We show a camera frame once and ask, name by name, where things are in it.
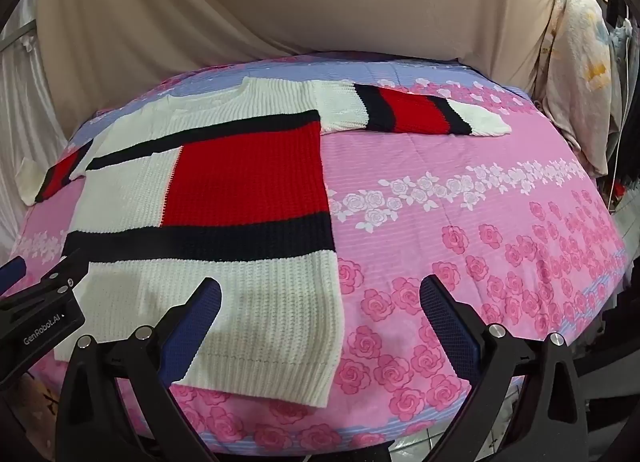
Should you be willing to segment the red white black knit sweater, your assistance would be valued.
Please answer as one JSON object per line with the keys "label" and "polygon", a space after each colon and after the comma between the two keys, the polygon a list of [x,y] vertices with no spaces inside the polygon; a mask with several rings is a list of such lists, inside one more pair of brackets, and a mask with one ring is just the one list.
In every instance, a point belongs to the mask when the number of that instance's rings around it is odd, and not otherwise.
{"label": "red white black knit sweater", "polygon": [[186,383],[323,408],[344,312],[320,141],[360,130],[510,131],[486,108],[445,97],[247,78],[157,100],[49,169],[24,160],[16,182],[28,205],[84,183],[64,250],[88,257],[77,294],[99,341],[157,319],[212,278],[221,314]]}

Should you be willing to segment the pale floral hanging cloth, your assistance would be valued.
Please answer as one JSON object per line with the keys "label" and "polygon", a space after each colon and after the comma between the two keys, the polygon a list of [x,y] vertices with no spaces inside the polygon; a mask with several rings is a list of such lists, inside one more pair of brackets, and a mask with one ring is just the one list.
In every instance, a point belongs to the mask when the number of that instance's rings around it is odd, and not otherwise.
{"label": "pale floral hanging cloth", "polygon": [[588,173],[608,173],[612,64],[597,0],[554,0],[542,39],[534,100]]}

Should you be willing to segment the white satin curtain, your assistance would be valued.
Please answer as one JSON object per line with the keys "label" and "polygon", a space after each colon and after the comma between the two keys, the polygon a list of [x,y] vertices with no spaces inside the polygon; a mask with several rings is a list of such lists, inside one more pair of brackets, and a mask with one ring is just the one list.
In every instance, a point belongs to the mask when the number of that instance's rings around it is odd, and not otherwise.
{"label": "white satin curtain", "polygon": [[44,74],[36,0],[19,0],[1,30],[1,256],[11,252],[26,205],[15,174],[28,158],[49,167],[67,144]]}

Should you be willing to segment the beige fabric backdrop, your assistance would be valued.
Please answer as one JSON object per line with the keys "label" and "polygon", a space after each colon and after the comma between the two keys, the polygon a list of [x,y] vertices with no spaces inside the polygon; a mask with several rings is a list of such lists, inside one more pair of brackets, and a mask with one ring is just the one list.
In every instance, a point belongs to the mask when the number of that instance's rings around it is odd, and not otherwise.
{"label": "beige fabric backdrop", "polygon": [[72,135],[180,72],[310,52],[457,60],[530,90],[553,0],[37,0],[43,68]]}

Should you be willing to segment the pink floral bed sheet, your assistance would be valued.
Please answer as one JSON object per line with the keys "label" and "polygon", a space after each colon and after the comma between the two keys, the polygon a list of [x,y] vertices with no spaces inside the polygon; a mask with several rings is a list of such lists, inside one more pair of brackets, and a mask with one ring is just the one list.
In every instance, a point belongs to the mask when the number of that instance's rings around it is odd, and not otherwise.
{"label": "pink floral bed sheet", "polygon": [[[425,318],[421,280],[520,337],[578,337],[623,277],[626,248],[593,180],[530,99],[461,66],[306,57],[198,72],[88,122],[64,159],[166,96],[247,78],[348,81],[484,107],[502,136],[334,132],[320,141],[344,312],[326,407],[174,389],[204,442],[233,454],[307,454],[410,435],[445,421],[469,390]],[[84,183],[33,205],[13,253],[35,280],[66,253]]]}

